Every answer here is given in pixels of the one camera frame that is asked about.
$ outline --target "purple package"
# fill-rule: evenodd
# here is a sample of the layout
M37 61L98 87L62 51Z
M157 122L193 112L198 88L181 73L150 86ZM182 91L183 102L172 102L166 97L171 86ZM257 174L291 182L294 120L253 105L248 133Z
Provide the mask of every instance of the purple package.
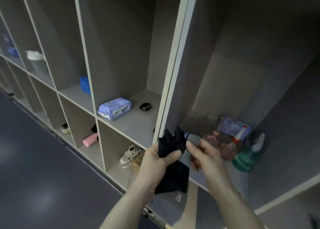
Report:
M230 136L235 137L243 128L243 126L247 126L247 129L242 134L240 140L243 140L250 132L250 126L245 123L242 123L236 119L230 118L226 115L223 115L224 119L221 119L221 124L219 131L222 131Z
M132 103L124 98L116 98L99 106L98 114L110 121L131 110Z

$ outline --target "hand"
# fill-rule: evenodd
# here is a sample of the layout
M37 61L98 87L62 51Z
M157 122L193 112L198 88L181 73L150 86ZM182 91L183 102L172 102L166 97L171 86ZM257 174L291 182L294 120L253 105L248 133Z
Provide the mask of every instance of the hand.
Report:
M223 164L220 152L210 145L206 140L201 139L198 147L190 141L186 142L186 148L194 157L192 166L203 170L206 176L209 193L216 199L224 197L228 192L234 193L234 188L229 174Z
M146 150L142 163L134 183L139 187L146 188L150 194L154 194L165 175L167 166L177 161L181 156L181 151L177 150L164 158L158 156L158 143Z

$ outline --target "blue floor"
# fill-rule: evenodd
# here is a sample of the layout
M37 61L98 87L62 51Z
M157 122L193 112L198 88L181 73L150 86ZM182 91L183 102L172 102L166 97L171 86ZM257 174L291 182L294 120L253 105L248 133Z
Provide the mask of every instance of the blue floor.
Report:
M0 104L0 228L99 228L121 194L2 93ZM142 216L139 228L159 227Z

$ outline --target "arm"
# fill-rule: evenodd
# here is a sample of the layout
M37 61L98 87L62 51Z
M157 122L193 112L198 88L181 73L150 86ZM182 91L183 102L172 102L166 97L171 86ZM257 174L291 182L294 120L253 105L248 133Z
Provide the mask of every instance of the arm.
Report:
M220 152L201 139L199 148L187 141L187 149L195 158L192 164L206 176L209 193L217 201L228 229L264 229L258 217L237 193Z
M154 194L167 166L177 161L180 156L181 151L177 150L167 157L159 158L158 143L150 147L143 157L139 173L131 188L110 211L100 229L138 228L142 210Z

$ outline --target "rolled pink towel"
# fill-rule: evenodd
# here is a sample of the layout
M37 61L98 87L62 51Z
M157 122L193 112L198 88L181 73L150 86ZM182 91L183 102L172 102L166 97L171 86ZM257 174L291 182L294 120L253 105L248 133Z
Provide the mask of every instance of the rolled pink towel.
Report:
M88 136L86 139L83 140L83 144L86 147L90 147L97 140L98 140L98 133L93 133L92 135Z

